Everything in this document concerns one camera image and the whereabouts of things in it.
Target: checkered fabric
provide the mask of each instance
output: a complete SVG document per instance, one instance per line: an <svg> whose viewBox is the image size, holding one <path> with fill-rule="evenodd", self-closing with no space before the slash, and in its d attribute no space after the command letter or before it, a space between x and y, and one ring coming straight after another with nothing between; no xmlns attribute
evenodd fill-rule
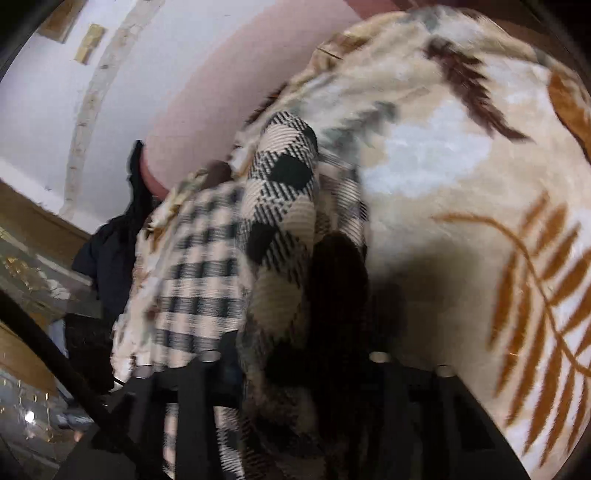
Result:
<svg viewBox="0 0 591 480"><path fill-rule="evenodd" d="M366 221L354 169L319 158L316 136L299 117L275 114L251 165L238 235L246 300L238 352L245 373L241 433L248 480L325 476L310 391L273 384L265 367L280 343L305 346L304 285L315 242L340 230L362 249Z"/></svg>
<svg viewBox="0 0 591 480"><path fill-rule="evenodd" d="M239 232L242 239L254 238L253 231L262 232L261 245L271 246L274 253L265 256L263 252L261 263L268 269L278 268L282 278L299 285L304 279L305 261L290 261L289 257L297 260L301 254L305 260L326 233L341 230L363 248L367 217L355 169L335 158L316 157L313 135L304 122L286 113L278 114L269 123L267 135L259 143L258 161L247 181L252 185L253 181L270 179L260 182L265 189L264 202L257 200L258 195L246 197L245 185L239 182L201 190L203 172L197 172L179 184L153 212L138 235L129 302L113 327L111 363L117 378L127 380L134 364L183 367L199 352L215 348L225 332L243 325L246 290L239 274L248 277L253 270L248 262L247 268L239 265L243 258L236 247L240 244ZM305 168L277 154L289 138L297 138L297 142L292 142L285 152L294 158L303 157ZM249 205L258 226L243 221L241 209ZM290 218L304 219L304 230L299 231ZM279 236L265 244L268 237L264 225L272 225L277 219L294 225L289 228L294 237ZM256 244L252 248L259 252L255 256L260 254ZM282 258L286 261L276 263ZM249 296L248 304L254 306L252 300ZM313 411L311 403L301 405ZM171 477L176 421L177 405L170 405L163 455ZM217 407L216 425L227 480L244 478L243 464L249 466L249 478L262 478L277 469L276 458L256 453L257 438L249 434L252 429L248 419L243 419L239 431L238 413ZM244 444L242 456L239 443ZM281 477L289 468L280 467Z"/></svg>
<svg viewBox="0 0 591 480"><path fill-rule="evenodd" d="M178 212L167 271L155 297L153 361L156 368L183 367L196 354L214 349L242 318L235 238L242 185L235 182L195 192ZM174 476L178 406L165 423L164 460ZM243 478L231 408L216 407L217 438L228 480Z"/></svg>

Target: leaf pattern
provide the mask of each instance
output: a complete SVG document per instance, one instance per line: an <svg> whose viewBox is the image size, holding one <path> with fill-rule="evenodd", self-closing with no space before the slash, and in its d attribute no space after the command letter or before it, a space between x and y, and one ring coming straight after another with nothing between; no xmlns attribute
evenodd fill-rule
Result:
<svg viewBox="0 0 591 480"><path fill-rule="evenodd" d="M527 358L523 375L521 376L521 382L517 388L517 393L513 397L511 403L511 410L509 411L509 417L506 421L506 426L510 426L517 416L521 413L525 399L530 394L531 389L534 386L535 372L542 358L542 352L544 351L544 342L546 336L546 312L542 312L542 317L538 324L538 328L535 332L534 343L531 347L530 355Z"/></svg>
<svg viewBox="0 0 591 480"><path fill-rule="evenodd" d="M564 299L570 297L573 292L581 285L581 282L587 274L589 264L591 263L591 249L587 250L585 254L579 259L570 272L566 274L560 286L552 296L550 305L558 305Z"/></svg>
<svg viewBox="0 0 591 480"><path fill-rule="evenodd" d="M511 339L511 342L509 343L509 348L507 349L507 353L505 354L505 363L503 365L503 370L501 371L499 381L496 385L497 395L501 393L507 381L509 380L510 373L515 368L515 364L517 363L517 355L521 351L521 348L523 347L523 344L525 342L525 334L527 332L527 325L530 320L530 314L531 287L527 283L526 272L524 285L522 288L521 301L519 302L519 306L517 308L517 324L515 325L513 338Z"/></svg>
<svg viewBox="0 0 591 480"><path fill-rule="evenodd" d="M570 432L569 442L567 444L567 452L570 452L574 447L574 441L579 435L581 426L583 425L583 419L585 412L587 411L587 399L589 397L589 387L587 386L587 379L583 379L583 391L579 400L579 407L577 408L577 415L574 418L573 429Z"/></svg>
<svg viewBox="0 0 591 480"><path fill-rule="evenodd" d="M534 257L542 253L560 235L566 221L566 205L558 207L550 216L535 246Z"/></svg>
<svg viewBox="0 0 591 480"><path fill-rule="evenodd" d="M546 421L550 416L552 407L554 406L554 399L556 391L558 390L558 378L560 376L560 365L562 360L562 352L558 346L554 347L552 356L548 361L546 373L544 376L544 383L538 403L535 405L534 416L531 420L530 431L527 434L525 442L524 454L528 452L532 443L538 438L542 429L546 425Z"/></svg>
<svg viewBox="0 0 591 480"><path fill-rule="evenodd" d="M579 347L577 348L577 352L575 355L580 355L581 353L583 353L589 347L589 345L591 345L591 323L589 323L587 330L585 330L583 339L581 340L581 343L579 344Z"/></svg>
<svg viewBox="0 0 591 480"><path fill-rule="evenodd" d="M513 283L515 283L515 267L517 266L517 253L513 252L509 262L505 266L503 278L498 289L496 299L495 316L492 321L491 336L488 341L489 348L492 347L501 331L509 321L509 311L513 303Z"/></svg>
<svg viewBox="0 0 591 480"><path fill-rule="evenodd" d="M540 466L548 461L553 449L559 445L558 441L562 435L567 444L565 454L574 448L580 432L584 429L584 421L589 409L588 379L591 378L591 365L583 365L579 359L579 355L591 347L591 282L584 285L591 265L591 248L580 254L574 264L571 263L574 245L579 239L582 227L577 223L565 231L567 206L559 205L546 214L549 204L548 193L542 192L525 213L517 230L518 233L513 233L494 218L472 213L450 212L434 217L441 222L479 223L495 228L513 244L514 249L498 284L497 303L488 346L489 348L495 346L500 334L513 325L512 335L504 346L503 364L497 379L495 395L500 395L507 388L509 379L520 365L519 381L509 405L505 427L509 428L517 422L524 411L527 398L535 394L537 398L533 412L530 413L531 417L528 419L529 428L522 454L527 455L531 454L532 450L535 451L535 454L540 456ZM527 237L542 217L545 219L540 223L540 233L537 235L535 247L530 251L526 244ZM553 244L556 244L556 247L547 257L544 257L544 264L539 265L541 274L538 274L536 263L541 262L540 254ZM521 264L521 260L523 260L524 270L521 281L517 282L516 268ZM581 299L565 327L559 330L554 308L582 287L584 292ZM532 313L540 303L542 307L540 319L535 331L532 332L530 328ZM575 351L564 336L583 322L588 323ZM518 362L519 356L523 354L526 340L530 336L533 338L525 352L525 361ZM544 352L547 351L548 343L552 338L553 346L550 356L547 357ZM566 360L566 380L564 387L559 391L563 358ZM544 369L541 369L543 359L547 359L547 363ZM538 385L538 373L541 377L541 388L536 388L534 392L534 386ZM573 406L575 395L580 395L576 407ZM576 408L576 414L573 424L570 424L567 419L570 410L574 408ZM531 447L540 439L542 432L545 433L540 452L537 448Z"/></svg>
<svg viewBox="0 0 591 480"><path fill-rule="evenodd" d="M549 202L550 202L550 195L548 195L547 191L544 191L542 193L542 195L540 195L538 200L533 204L532 208L525 214L523 223L519 227L519 234L521 236L524 236L527 233L529 233L530 228L533 226L534 222L538 219L538 217L546 209Z"/></svg>
<svg viewBox="0 0 591 480"><path fill-rule="evenodd" d="M569 259L570 251L573 247L573 243L579 236L579 230L581 226L577 225L570 233L562 240L561 244L556 249L554 256L542 272L542 280L549 280L554 277L558 271L564 266L566 261Z"/></svg>
<svg viewBox="0 0 591 480"><path fill-rule="evenodd" d="M351 163L357 162L358 138L367 143L370 132L379 132L384 122L392 122L396 117L396 106L389 102L374 102L372 108L348 118L338 128L329 128L322 132L341 158Z"/></svg>
<svg viewBox="0 0 591 480"><path fill-rule="evenodd" d="M570 331L577 328L583 320L589 316L591 313L591 284L587 287L583 298L581 299L577 309L574 313L570 316L569 321L567 322L564 330L562 331L562 335L566 335Z"/></svg>
<svg viewBox="0 0 591 480"><path fill-rule="evenodd" d="M566 421L566 416L569 413L570 403L573 399L573 391L574 368L571 368L569 371L569 376L566 378L566 383L564 384L564 389L562 390L560 401L558 402L558 411L556 412L556 418L554 419L554 423L552 424L552 429L550 430L548 442L546 443L544 453L542 454L542 459L540 460L540 466L546 463L546 460L548 459L548 454L551 452L552 448L556 444L556 440L558 440L558 437L562 433L562 429L564 428L564 422Z"/></svg>
<svg viewBox="0 0 591 480"><path fill-rule="evenodd" d="M505 115L491 103L490 92L480 83L487 78L471 68L482 64L479 59L461 53L452 42L439 37L431 39L425 54L428 59L439 64L453 93L468 108L470 118L489 135L497 130L509 140L531 140L527 135L509 127L505 122Z"/></svg>

